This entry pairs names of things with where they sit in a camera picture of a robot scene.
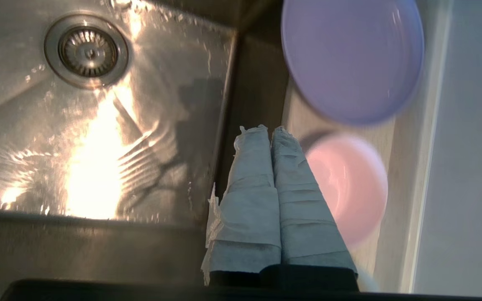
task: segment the drain strainer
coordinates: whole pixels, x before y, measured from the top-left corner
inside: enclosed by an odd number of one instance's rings
[[[46,36],[44,52],[56,74],[83,88],[112,84],[128,64],[122,34],[111,23],[91,15],[56,22]]]

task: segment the paper towel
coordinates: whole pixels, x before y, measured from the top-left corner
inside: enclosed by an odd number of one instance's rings
[[[271,153],[279,193],[283,263],[356,272],[297,139],[283,127],[276,128]]]
[[[220,206],[212,196],[202,262],[206,284],[214,271],[259,273],[281,262],[278,192],[267,128],[245,130],[234,143],[236,155]]]

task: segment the purple plate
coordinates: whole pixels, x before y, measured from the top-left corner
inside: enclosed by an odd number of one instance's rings
[[[414,0],[285,0],[282,42],[306,100],[353,125],[381,122],[403,109],[423,63]]]

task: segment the sink basin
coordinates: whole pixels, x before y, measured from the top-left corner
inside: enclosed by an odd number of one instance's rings
[[[0,0],[0,294],[202,283],[239,126],[281,124],[281,5]]]

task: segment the pink plate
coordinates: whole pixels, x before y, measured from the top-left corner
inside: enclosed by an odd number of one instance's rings
[[[388,178],[377,150],[352,135],[327,135],[306,158],[345,244],[358,246],[386,209]]]

